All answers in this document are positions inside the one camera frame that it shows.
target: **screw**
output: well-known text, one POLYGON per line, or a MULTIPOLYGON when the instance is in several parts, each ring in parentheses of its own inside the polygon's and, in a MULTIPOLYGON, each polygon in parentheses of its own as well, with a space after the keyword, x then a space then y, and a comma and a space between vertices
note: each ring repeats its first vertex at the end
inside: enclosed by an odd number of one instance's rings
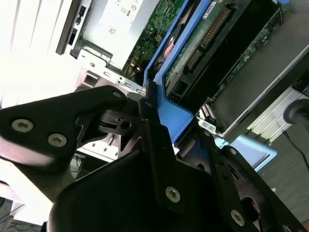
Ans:
POLYGON ((240 212, 238 212, 237 210, 233 209, 231 211, 231 216, 232 219, 240 226, 244 226, 245 225, 245 220, 243 219, 242 215, 240 214, 240 212))
POLYGON ((51 134, 48 137, 48 143, 52 146, 62 147, 67 144, 67 138, 62 134, 51 134))
POLYGON ((150 102, 145 102, 146 105, 148 105, 149 107, 152 107, 153 105, 150 102))
POLYGON ((284 232, 292 232, 291 229, 287 225, 282 225, 284 232))
POLYGON ((12 123, 12 128, 18 132, 28 132, 33 129, 33 123, 27 119, 17 119, 12 123))
POLYGON ((211 133, 208 130, 204 130, 204 134, 207 135, 207 136, 211 135, 211 133))
POLYGON ((120 93, 118 93, 118 92, 116 92, 116 91, 114 91, 112 94, 113 94, 115 97, 118 97, 118 98, 120 98, 120 97, 121 97, 121 94, 120 94, 120 93))
POLYGON ((235 151, 234 149, 230 149, 230 152, 233 154, 233 155, 237 155, 237 151, 235 151))
POLYGON ((171 202, 178 203, 180 201, 180 193, 174 187, 167 187, 165 194, 171 202))

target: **metal case panel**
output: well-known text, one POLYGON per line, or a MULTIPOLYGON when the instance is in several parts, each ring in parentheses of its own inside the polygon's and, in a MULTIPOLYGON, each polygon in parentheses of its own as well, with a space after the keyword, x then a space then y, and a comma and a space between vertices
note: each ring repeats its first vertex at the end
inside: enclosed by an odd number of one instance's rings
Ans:
POLYGON ((158 1, 97 0, 83 38, 111 53, 111 64, 122 69, 158 1), (124 16, 129 14, 130 18, 120 19, 119 13, 123 13, 124 16))
POLYGON ((308 52, 308 20, 307 14, 286 13, 281 28, 273 32, 269 42, 256 52, 215 100, 213 109, 226 126, 224 135, 238 127, 246 115, 284 80, 284 76, 308 52))

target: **floor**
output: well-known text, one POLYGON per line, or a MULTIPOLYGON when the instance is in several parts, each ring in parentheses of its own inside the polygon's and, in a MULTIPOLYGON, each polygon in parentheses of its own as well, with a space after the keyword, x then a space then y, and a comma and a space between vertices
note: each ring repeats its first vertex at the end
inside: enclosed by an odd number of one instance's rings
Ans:
MULTIPOLYGON (((287 130, 293 142, 309 160, 309 133, 301 125, 292 125, 287 130)), ((301 222, 309 219, 309 171, 301 155, 291 146, 284 135, 272 144, 277 156, 259 174, 301 222)))
MULTIPOLYGON (((4 205, 0 208, 0 229, 2 230, 8 213, 11 210, 12 202, 6 200, 4 205)), ((40 232, 41 226, 31 225, 22 221, 13 220, 5 232, 40 232)))

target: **hole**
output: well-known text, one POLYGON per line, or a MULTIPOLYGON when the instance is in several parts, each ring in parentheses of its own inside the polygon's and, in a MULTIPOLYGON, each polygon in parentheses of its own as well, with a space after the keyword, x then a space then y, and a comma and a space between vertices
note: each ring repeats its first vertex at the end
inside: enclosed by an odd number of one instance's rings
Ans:
POLYGON ((235 218, 237 219, 237 221, 241 221, 241 217, 238 214, 235 214, 235 218))
POLYGON ((90 75, 87 75, 84 80, 84 83, 91 87, 94 87, 97 84, 97 82, 98 82, 98 79, 90 75))
POLYGON ((131 88, 131 87, 132 87, 132 85, 131 85, 131 84, 129 84, 128 82, 125 82, 125 86, 126 86, 126 87, 129 87, 129 88, 131 88))
POLYGON ((77 29, 74 28, 70 36, 69 42, 68 42, 69 45, 73 45, 76 34, 77 34, 77 29))
POLYGON ((227 165, 230 168, 230 171, 231 171, 231 174, 232 174, 233 178, 235 180, 239 180, 241 178, 241 176, 238 173, 238 171, 232 165, 230 165, 229 163, 227 165))
POLYGON ((62 143, 62 139, 60 137, 53 138, 53 141, 59 144, 62 143))
POLYGON ((180 101, 180 97, 174 93, 169 94, 168 99, 174 103, 178 103, 178 101, 180 101))
POLYGON ((198 164, 198 167, 201 168, 201 169, 203 169, 203 170, 205 169, 205 168, 204 168, 204 165, 201 164, 201 163, 198 164))
POLYGON ((169 191, 169 193, 172 196, 172 198, 176 198, 177 197, 177 194, 176 194, 175 190, 171 190, 171 191, 169 191))
POLYGON ((245 197, 241 200, 241 204, 243 207, 243 210, 245 212, 245 215, 248 217, 248 219, 251 222, 254 222, 259 219, 260 213, 259 208, 255 201, 251 197, 245 197))
POLYGON ((131 127, 131 123, 130 122, 123 122, 120 125, 120 128, 123 129, 123 130, 126 130, 126 129, 130 128, 130 127, 131 127))
POLYGON ((145 102, 146 105, 148 105, 149 107, 152 107, 153 105, 150 102, 145 102))
POLYGON ((20 122, 17 124, 19 128, 28 128, 28 124, 24 122, 20 122))
POLYGON ((114 91, 112 94, 113 94, 115 97, 118 97, 118 98, 120 98, 120 97, 121 97, 121 94, 120 94, 120 93, 118 93, 118 92, 115 92, 115 91, 114 91))
POLYGON ((86 11, 86 7, 85 7, 85 6, 82 6, 81 9, 79 10, 79 15, 80 15, 81 17, 83 17, 84 14, 85 14, 85 11, 86 11))
POLYGON ((178 85, 175 87, 174 92, 181 96, 187 88, 188 88, 188 84, 183 81, 180 81, 178 85))

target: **gray metal panel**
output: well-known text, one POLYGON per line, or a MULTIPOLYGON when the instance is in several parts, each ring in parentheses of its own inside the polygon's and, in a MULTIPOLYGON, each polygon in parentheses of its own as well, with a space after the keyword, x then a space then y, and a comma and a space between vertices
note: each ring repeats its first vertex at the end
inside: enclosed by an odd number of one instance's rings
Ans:
POLYGON ((309 44, 309 15, 285 14, 285 23, 273 32, 214 102, 227 127, 236 124, 257 100, 271 90, 291 62, 309 44))
POLYGON ((286 107, 298 100, 307 98, 291 87, 275 100, 249 127, 255 134, 273 142, 290 124, 283 119, 286 107))
POLYGON ((121 37, 121 41, 107 41, 108 33, 102 31, 101 18, 107 5, 108 0, 97 0, 88 24, 85 28, 83 37, 95 45, 103 48, 107 52, 113 55, 111 64, 116 68, 122 69, 125 65, 129 55, 131 54, 138 38, 143 32, 148 19, 154 11, 159 0, 139 0, 142 1, 140 9, 130 26, 128 33, 125 33, 121 37))

